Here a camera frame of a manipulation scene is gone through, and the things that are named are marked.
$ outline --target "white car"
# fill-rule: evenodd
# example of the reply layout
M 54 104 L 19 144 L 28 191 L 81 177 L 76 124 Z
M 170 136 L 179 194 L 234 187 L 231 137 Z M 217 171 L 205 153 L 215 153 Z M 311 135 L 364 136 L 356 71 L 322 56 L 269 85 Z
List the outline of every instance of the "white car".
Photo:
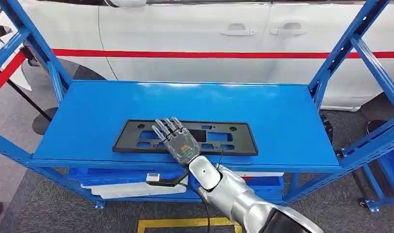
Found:
M 362 6 L 351 1 L 107 1 L 122 7 L 103 0 L 19 0 L 53 49 L 258 52 L 264 57 L 60 57 L 108 80 L 250 83 L 308 83 Z M 14 29 L 3 14 L 0 25 Z M 363 39 L 380 52 L 394 80 L 393 1 Z M 381 92 L 352 54 L 330 79 L 323 108 L 356 111 Z

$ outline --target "car door handle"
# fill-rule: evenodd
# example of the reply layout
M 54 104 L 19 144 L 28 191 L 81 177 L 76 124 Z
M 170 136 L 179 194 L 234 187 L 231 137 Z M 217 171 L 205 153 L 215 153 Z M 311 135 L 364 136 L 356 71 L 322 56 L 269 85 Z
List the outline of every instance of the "car door handle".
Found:
M 230 36 L 251 36 L 256 34 L 256 30 L 246 28 L 242 23 L 231 23 L 227 30 L 220 32 L 222 35 Z
M 299 23 L 285 23 L 282 27 L 270 30 L 270 34 L 273 35 L 302 35 L 306 33 L 307 30 L 302 28 Z

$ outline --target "robot finger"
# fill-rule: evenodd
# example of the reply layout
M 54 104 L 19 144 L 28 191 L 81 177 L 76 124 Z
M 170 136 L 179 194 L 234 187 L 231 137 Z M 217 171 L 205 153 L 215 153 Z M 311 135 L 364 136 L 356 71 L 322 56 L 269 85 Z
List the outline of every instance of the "robot finger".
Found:
M 164 121 L 167 123 L 167 125 L 170 127 L 170 129 L 173 132 L 177 130 L 177 128 L 173 125 L 173 123 L 168 118 L 165 118 Z
M 165 135 L 169 135 L 170 131 L 167 129 L 167 127 L 165 127 L 165 125 L 162 123 L 162 121 L 160 120 L 155 120 L 158 124 L 158 126 L 162 129 L 162 131 L 164 131 Z
M 158 137 L 159 137 L 159 139 L 161 139 L 161 141 L 165 141 L 166 137 L 161 133 L 161 131 L 155 125 L 151 126 L 151 128 L 158 135 Z
M 184 126 L 183 124 L 176 118 L 176 117 L 171 117 L 172 121 L 174 121 L 175 125 L 179 128 L 182 129 Z

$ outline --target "blue crossbar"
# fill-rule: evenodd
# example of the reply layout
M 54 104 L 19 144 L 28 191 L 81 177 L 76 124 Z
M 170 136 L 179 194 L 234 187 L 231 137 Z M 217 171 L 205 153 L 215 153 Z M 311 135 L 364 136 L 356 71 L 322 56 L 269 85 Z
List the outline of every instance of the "blue crossbar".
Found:
M 353 36 L 350 41 L 394 106 L 394 82 L 386 70 L 359 36 Z
M 30 31 L 21 27 L 17 33 L 0 49 L 0 67 L 9 58 L 9 56 L 22 44 L 30 34 Z

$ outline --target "black pole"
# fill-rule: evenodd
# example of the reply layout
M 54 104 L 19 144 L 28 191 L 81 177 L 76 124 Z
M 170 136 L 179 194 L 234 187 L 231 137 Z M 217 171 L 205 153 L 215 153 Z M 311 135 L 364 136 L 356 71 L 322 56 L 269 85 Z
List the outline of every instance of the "black pole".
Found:
M 32 107 L 34 107 L 45 119 L 47 119 L 49 122 L 52 121 L 52 118 L 47 115 L 44 110 L 42 110 L 34 101 L 32 101 L 31 98 L 29 98 L 15 83 L 13 83 L 11 80 L 8 79 L 6 81 L 14 90 L 16 90 Z

